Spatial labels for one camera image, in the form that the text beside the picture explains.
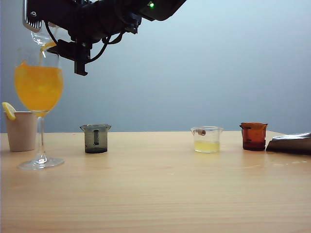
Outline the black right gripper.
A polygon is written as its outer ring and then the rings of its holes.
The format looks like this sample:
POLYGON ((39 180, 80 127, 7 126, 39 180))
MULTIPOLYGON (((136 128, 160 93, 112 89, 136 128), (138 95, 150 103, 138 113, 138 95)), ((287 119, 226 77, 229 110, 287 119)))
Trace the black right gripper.
MULTIPOLYGON (((121 32, 136 34, 142 18, 129 11, 122 0, 97 0, 77 3, 73 0, 43 0, 43 19, 65 30, 72 38, 90 40, 93 43, 121 32)), ((72 60, 74 73, 86 76, 86 64, 90 62, 91 43, 58 40, 48 52, 72 60)))

